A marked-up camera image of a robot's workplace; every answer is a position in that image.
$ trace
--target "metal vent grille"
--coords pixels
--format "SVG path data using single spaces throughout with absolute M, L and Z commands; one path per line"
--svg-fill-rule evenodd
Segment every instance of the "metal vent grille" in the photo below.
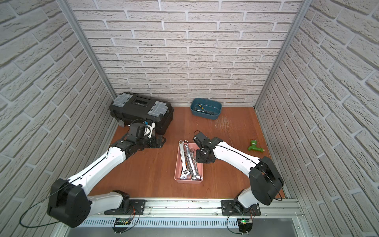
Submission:
M 89 217 L 79 227 L 113 227 L 116 217 Z M 155 218 L 140 217 L 135 227 L 152 228 L 226 228 L 226 218 Z M 229 218 L 228 227 L 238 228 L 236 218 Z

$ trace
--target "wrench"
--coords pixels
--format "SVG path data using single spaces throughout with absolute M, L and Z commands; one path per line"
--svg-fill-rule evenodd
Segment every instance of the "wrench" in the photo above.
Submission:
M 194 163 L 194 165 L 195 165 L 195 170 L 196 170 L 196 173 L 197 173 L 197 175 L 196 175 L 196 179 L 197 179 L 197 180 L 201 180 L 201 177 L 200 177 L 200 174 L 199 174 L 199 170 L 197 169 L 196 159 L 193 158 L 193 155 L 195 154 L 195 152 L 192 152 L 191 154 L 192 154 L 191 158 L 192 158 L 192 160 L 193 160 L 193 163 Z
M 187 176 L 190 174 L 186 168 L 186 161 L 185 161 L 185 155 L 184 155 L 184 147 L 183 147 L 183 141 L 179 141 L 179 149 L 180 149 L 180 158 L 182 159 L 182 174 L 180 175 L 180 179 L 187 179 Z
M 183 145 L 186 148 L 187 157 L 188 157 L 188 160 L 189 160 L 189 166 L 191 167 L 191 171 L 192 171 L 192 173 L 191 173 L 192 174 L 192 178 L 191 179 L 192 180 L 196 180 L 197 172 L 195 170 L 195 165 L 193 164 L 193 160 L 191 158 L 191 152 L 190 152 L 190 148 L 188 147 L 188 141 L 183 141 Z

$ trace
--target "combination wrench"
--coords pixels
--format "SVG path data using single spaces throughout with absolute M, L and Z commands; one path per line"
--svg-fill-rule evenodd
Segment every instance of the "combination wrench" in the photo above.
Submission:
M 182 174 L 180 175 L 180 179 L 187 179 L 187 176 L 190 174 L 186 167 L 186 160 L 184 155 L 184 147 L 183 141 L 179 141 L 179 149 L 180 149 L 180 158 L 182 159 Z

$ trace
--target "metal corner post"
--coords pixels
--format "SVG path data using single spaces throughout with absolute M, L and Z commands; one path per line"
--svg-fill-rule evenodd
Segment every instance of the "metal corner post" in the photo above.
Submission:
M 92 64 L 94 65 L 97 73 L 99 74 L 101 80 L 103 81 L 105 87 L 107 88 L 109 94 L 112 96 L 113 99 L 117 97 L 116 92 L 114 91 L 112 84 L 110 83 L 103 67 L 100 64 L 99 59 L 97 58 L 91 44 L 89 43 L 83 29 L 81 28 L 78 19 L 75 17 L 74 11 L 72 10 L 70 4 L 67 0 L 56 0 L 58 2 L 59 7 L 61 8 L 63 14 L 66 16 L 67 21 L 72 27 L 72 30 L 76 34 L 79 42 L 83 46 L 84 50 L 86 51 L 89 59 L 91 60 Z
M 267 80 L 266 80 L 265 84 L 263 85 L 263 88 L 262 88 L 262 90 L 258 96 L 257 102 L 254 105 L 255 109 L 258 108 L 259 103 L 262 101 L 263 96 L 266 94 L 267 88 L 270 85 L 271 80 L 274 78 L 275 72 L 279 68 L 279 65 L 282 62 L 282 60 L 283 60 L 283 58 L 287 52 L 287 49 L 291 45 L 291 42 L 292 42 L 297 30 L 299 29 L 300 24 L 301 24 L 301 22 L 305 16 L 305 14 L 307 13 L 311 3 L 312 3 L 312 0 L 303 0 L 302 1 L 301 5 L 299 7 L 299 11 L 297 12 L 295 19 L 293 20 L 293 22 L 291 24 L 290 30 L 288 31 L 288 33 L 284 39 L 283 45 L 279 50 L 278 56 L 276 57 L 276 59 L 274 61 L 273 67 L 271 68 L 270 73 L 268 74 Z

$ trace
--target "pink plastic bin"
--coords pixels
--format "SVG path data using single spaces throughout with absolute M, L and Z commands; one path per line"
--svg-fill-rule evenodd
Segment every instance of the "pink plastic bin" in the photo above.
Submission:
M 189 149 L 199 149 L 199 147 L 195 143 L 188 144 Z M 199 171 L 199 175 L 201 176 L 201 180 L 191 180 L 191 179 L 180 179 L 180 175 L 182 174 L 182 159 L 180 158 L 180 148 L 178 146 L 178 157 L 176 158 L 176 168 L 175 168 L 175 177 L 174 179 L 181 184 L 200 184 L 203 181 L 203 164 L 197 162 L 197 169 Z

